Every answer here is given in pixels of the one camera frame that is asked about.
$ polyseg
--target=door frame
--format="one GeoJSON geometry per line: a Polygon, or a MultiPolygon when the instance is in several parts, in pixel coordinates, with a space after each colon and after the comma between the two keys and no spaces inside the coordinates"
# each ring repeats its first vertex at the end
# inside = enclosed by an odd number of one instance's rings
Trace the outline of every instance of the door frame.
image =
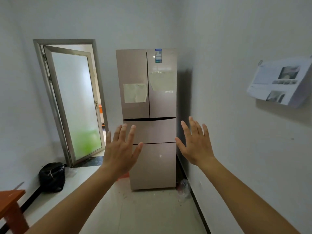
{"type": "Polygon", "coordinates": [[[103,87],[102,87],[102,78],[101,78],[101,73],[100,73],[100,68],[99,68],[98,54],[97,54],[97,49],[96,49],[96,41],[95,39],[34,39],[33,42],[34,42],[35,50],[36,50],[37,57],[39,60],[39,65],[40,65],[41,73],[43,76],[43,81],[45,83],[46,91],[48,94],[50,106],[51,106],[54,120],[57,126],[57,132],[60,137],[60,143],[62,145],[65,160],[69,167],[73,167],[80,161],[85,160],[88,157],[92,156],[94,153],[91,153],[88,156],[77,161],[72,161],[70,157],[69,148],[68,148],[67,141],[65,138],[64,128],[63,128],[62,121],[60,118],[60,112],[57,107],[56,98],[54,97],[54,90],[50,84],[50,73],[47,70],[45,56],[44,56],[44,52],[41,46],[42,45],[78,45],[78,44],[91,44],[92,45],[97,79],[98,79],[98,84],[99,84],[99,94],[100,94],[101,105],[102,105],[102,110],[103,110],[105,129],[108,131],[106,107],[105,107],[104,93],[103,93],[103,87]]]}

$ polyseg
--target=refrigerator drawer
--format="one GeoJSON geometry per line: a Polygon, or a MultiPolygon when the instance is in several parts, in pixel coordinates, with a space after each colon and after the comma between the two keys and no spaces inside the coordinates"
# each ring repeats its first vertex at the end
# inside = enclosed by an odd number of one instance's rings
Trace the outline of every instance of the refrigerator drawer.
{"type": "Polygon", "coordinates": [[[124,121],[128,124],[127,134],[132,125],[136,126],[133,144],[175,142],[177,119],[155,121],[124,121]]]}
{"type": "Polygon", "coordinates": [[[132,190],[176,186],[176,143],[145,144],[130,170],[132,190]]]}

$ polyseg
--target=refrigerator door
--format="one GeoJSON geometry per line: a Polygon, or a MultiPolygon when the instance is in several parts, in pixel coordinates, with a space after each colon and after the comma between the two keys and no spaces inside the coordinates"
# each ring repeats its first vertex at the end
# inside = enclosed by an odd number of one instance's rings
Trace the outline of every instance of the refrigerator door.
{"type": "Polygon", "coordinates": [[[150,117],[176,117],[177,50],[162,49],[162,63],[154,57],[155,49],[148,49],[150,117]]]}
{"type": "Polygon", "coordinates": [[[130,186],[132,190],[175,187],[176,143],[145,144],[130,170],[130,186]]]}
{"type": "Polygon", "coordinates": [[[131,126],[135,125],[135,138],[133,144],[168,143],[175,142],[177,119],[165,119],[155,121],[125,121],[128,124],[127,134],[131,126]]]}
{"type": "Polygon", "coordinates": [[[149,118],[146,50],[116,50],[122,115],[149,118]]]}

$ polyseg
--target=orange table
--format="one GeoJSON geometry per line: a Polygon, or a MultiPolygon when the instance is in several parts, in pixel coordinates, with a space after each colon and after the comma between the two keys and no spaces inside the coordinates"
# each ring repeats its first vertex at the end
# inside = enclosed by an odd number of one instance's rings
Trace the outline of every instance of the orange table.
{"type": "Polygon", "coordinates": [[[29,226],[17,201],[25,190],[0,191],[0,219],[4,217],[13,234],[24,234],[29,226]]]}

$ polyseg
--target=floor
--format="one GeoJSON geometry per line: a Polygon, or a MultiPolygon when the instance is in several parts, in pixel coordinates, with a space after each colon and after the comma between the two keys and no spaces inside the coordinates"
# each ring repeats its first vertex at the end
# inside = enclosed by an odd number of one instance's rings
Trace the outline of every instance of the floor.
{"type": "MultiPolygon", "coordinates": [[[[24,213],[28,224],[33,225],[98,168],[66,168],[64,189],[56,194],[41,194],[24,213]]],[[[175,189],[132,192],[129,178],[123,178],[99,202],[80,233],[204,234],[206,231],[192,197],[180,202],[175,189]]]]}

